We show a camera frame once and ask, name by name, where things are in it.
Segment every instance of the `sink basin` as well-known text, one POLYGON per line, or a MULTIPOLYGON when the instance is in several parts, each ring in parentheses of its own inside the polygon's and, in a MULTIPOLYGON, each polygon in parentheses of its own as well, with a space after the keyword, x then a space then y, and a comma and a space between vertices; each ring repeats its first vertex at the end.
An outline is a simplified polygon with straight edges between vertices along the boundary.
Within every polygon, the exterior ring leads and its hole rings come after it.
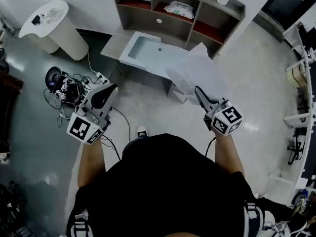
POLYGON ((135 32, 119 57, 122 63, 168 78, 165 69, 182 61, 189 51, 161 42, 161 38, 135 32))

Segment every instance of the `shelf unit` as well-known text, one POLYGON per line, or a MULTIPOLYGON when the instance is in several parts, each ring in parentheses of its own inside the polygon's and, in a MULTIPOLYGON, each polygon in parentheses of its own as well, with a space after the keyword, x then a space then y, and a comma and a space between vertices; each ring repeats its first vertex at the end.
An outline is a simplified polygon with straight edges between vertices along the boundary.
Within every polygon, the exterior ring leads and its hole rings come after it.
POLYGON ((244 17, 244 5, 237 1, 230 4, 238 7, 222 6, 216 0, 176 0, 197 10, 194 19, 164 10, 172 1, 115 0, 115 3, 123 29, 159 36, 163 42, 187 50, 203 42, 210 57, 218 53, 244 17))

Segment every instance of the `white round table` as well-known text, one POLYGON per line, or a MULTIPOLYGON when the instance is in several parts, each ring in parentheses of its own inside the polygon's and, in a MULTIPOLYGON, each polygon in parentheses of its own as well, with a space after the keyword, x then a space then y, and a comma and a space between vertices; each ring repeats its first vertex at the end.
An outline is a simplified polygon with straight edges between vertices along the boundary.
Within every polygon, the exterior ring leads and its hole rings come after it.
POLYGON ((83 59, 89 51, 89 46, 68 19, 68 10, 68 4, 61 0, 43 5, 26 20, 19 38, 29 37, 50 54, 62 48, 74 60, 83 59), (57 12, 54 17, 48 15, 51 9, 57 12), (32 20, 37 15, 40 16, 40 24, 34 25, 32 20))

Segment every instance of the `red shelf panel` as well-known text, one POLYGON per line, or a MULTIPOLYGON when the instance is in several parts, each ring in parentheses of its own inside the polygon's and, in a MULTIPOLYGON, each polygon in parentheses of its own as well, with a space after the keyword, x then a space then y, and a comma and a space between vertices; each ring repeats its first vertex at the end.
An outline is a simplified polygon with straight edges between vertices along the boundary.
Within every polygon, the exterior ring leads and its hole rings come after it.
POLYGON ((200 34, 208 36, 212 40, 224 44, 225 39, 222 37, 220 30, 216 29, 215 27, 212 27, 197 20, 196 24, 193 27, 193 30, 200 34))
POLYGON ((118 2, 118 5, 124 5, 135 8, 142 8, 146 10, 150 10, 150 2, 142 1, 142 0, 121 0, 118 2))
POLYGON ((175 17, 175 18, 180 18, 180 19, 182 19, 182 20, 184 20, 184 21, 187 21, 187 22, 189 22, 189 23, 193 23, 193 19, 189 19, 189 18, 180 16, 180 15, 177 15, 177 14, 169 13, 169 12, 167 12, 166 10, 164 10, 164 8, 165 8, 167 5, 168 5, 167 3, 160 2, 160 3, 158 3, 158 5, 157 5, 156 8, 154 9, 154 11, 159 12, 159 13, 162 13, 162 14, 166 14, 166 15, 169 15, 169 16, 172 16, 172 17, 175 17))

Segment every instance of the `floor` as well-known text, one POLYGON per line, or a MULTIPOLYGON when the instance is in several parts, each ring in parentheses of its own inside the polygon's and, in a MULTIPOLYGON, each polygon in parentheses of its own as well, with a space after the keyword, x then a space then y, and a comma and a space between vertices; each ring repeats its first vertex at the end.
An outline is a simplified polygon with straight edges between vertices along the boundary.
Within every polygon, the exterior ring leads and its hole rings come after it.
MULTIPOLYGON (((95 54, 91 57, 92 66, 99 65, 95 70, 113 71, 112 61, 93 60, 103 58, 96 55, 98 48, 94 43, 89 45, 95 54)), ((12 121, 11 165, 0 169, 0 177, 3 178, 5 171, 19 177, 28 188, 32 219, 55 236, 62 233, 74 202, 81 149, 78 151, 79 143, 65 133, 66 124, 60 129, 55 127, 58 113, 43 99, 43 79, 48 68, 54 65, 73 73, 80 71, 86 75, 90 71, 86 60, 73 62, 62 51, 53 56, 45 54, 27 40, 10 41, 7 55, 11 74, 24 80, 25 88, 16 103, 12 121)), ((293 178, 300 168, 299 162, 292 168, 286 166, 286 147, 293 131, 282 120, 283 116, 295 113, 296 92, 284 71, 294 61, 296 57, 286 44, 277 42, 252 22, 218 62, 230 87, 230 99, 245 117, 244 126, 233 138, 246 179, 253 192, 267 192, 269 198, 285 204, 290 203, 294 190, 287 184, 269 180, 268 174, 282 173, 293 178)), ((201 107, 168 98, 165 79, 138 69, 130 70, 125 77, 119 83, 115 106, 129 120, 132 139, 137 126, 144 124, 150 135, 171 133, 205 153, 214 135, 203 123, 201 107)), ((113 139, 121 154, 128 143, 128 126, 116 111, 111 111, 110 116, 112 125, 106 135, 113 139)), ((214 159, 214 153, 212 145, 208 157, 214 159)), ((118 161, 115 152, 105 146, 104 155, 107 169, 118 161)))

